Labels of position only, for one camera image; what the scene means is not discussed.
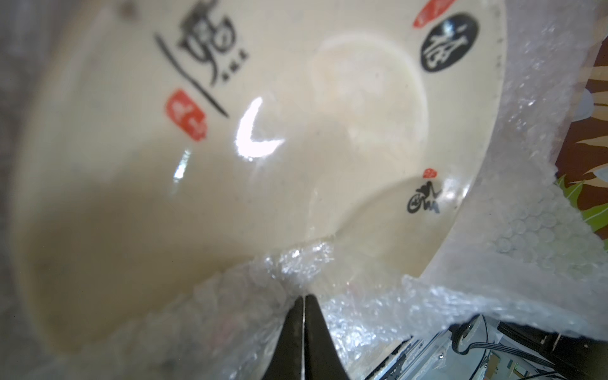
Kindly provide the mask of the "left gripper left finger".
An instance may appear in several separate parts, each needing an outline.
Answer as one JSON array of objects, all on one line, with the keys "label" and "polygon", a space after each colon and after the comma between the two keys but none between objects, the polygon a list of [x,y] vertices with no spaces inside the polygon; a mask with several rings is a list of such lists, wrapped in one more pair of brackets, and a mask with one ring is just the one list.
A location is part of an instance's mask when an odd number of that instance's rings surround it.
[{"label": "left gripper left finger", "polygon": [[262,380],[302,378],[304,299],[298,297],[288,311],[275,351]]}]

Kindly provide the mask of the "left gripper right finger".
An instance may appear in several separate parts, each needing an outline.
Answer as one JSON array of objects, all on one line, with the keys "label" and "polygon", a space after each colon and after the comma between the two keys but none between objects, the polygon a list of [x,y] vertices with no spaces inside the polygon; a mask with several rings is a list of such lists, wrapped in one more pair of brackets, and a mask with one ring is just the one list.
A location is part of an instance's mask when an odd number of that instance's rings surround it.
[{"label": "left gripper right finger", "polygon": [[349,380],[348,374],[340,362],[317,297],[309,294],[304,301],[305,380]]}]

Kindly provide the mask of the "cream dinner plate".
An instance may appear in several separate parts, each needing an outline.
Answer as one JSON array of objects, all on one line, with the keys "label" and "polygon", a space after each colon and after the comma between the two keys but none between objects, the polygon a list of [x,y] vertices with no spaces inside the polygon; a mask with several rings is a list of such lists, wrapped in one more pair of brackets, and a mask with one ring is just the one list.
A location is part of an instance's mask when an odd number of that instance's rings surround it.
[{"label": "cream dinner plate", "polygon": [[503,1],[80,1],[28,111],[14,269],[73,353],[336,237],[420,275],[497,120]]}]

